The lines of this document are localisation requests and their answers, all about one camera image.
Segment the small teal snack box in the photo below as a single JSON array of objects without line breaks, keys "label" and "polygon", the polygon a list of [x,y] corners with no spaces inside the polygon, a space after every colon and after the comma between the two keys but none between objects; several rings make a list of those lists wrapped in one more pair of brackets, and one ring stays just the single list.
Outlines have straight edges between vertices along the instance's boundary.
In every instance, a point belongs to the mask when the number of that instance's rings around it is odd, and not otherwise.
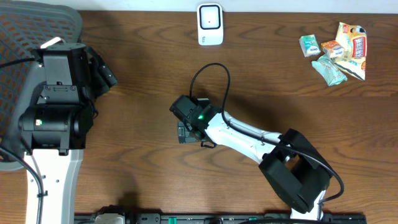
[{"label": "small teal snack box", "polygon": [[321,52],[313,34],[301,36],[298,41],[305,57],[318,55]]}]

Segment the teal snack pack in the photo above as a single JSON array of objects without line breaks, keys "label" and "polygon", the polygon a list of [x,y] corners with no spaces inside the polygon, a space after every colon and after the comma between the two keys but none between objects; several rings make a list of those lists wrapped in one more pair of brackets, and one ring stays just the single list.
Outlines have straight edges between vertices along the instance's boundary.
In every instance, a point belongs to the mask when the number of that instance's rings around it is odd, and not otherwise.
[{"label": "teal snack pack", "polygon": [[312,67],[324,78],[328,86],[339,85],[348,80],[327,55],[312,61]]}]

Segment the small orange snack box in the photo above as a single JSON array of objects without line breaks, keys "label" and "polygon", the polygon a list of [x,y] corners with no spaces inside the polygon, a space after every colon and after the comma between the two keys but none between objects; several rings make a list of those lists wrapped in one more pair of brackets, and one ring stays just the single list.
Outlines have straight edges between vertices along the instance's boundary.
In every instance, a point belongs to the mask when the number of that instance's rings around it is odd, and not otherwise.
[{"label": "small orange snack box", "polygon": [[321,43],[321,50],[329,58],[337,58],[345,53],[345,48],[335,40]]}]

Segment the yellow snack chip bag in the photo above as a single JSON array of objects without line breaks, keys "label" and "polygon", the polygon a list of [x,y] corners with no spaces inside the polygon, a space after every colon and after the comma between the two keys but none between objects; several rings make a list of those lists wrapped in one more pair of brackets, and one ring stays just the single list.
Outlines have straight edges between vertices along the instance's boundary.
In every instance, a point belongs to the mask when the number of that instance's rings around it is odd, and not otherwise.
[{"label": "yellow snack chip bag", "polygon": [[343,55],[333,59],[343,72],[361,80],[366,78],[368,38],[366,30],[357,25],[340,22],[335,40],[344,48]]}]

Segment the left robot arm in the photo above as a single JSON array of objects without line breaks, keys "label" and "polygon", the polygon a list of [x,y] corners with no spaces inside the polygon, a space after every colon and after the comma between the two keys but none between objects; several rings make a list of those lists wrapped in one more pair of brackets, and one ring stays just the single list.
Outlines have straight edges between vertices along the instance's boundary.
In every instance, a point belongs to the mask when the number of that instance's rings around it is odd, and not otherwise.
[{"label": "left robot arm", "polygon": [[86,135],[98,115],[95,100],[118,80],[101,56],[82,43],[54,37],[32,51],[17,126],[28,190],[26,223],[73,223]]}]

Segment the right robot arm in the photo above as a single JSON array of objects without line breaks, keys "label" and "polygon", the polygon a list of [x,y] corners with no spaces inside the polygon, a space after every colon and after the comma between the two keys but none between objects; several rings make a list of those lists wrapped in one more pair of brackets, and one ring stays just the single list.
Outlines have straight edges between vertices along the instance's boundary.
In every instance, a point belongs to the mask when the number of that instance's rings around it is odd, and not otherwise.
[{"label": "right robot arm", "polygon": [[268,183],[291,209],[291,218],[321,220],[331,167],[300,132],[255,128],[213,106],[182,95],[170,107],[191,136],[210,147],[226,146],[257,162]]}]

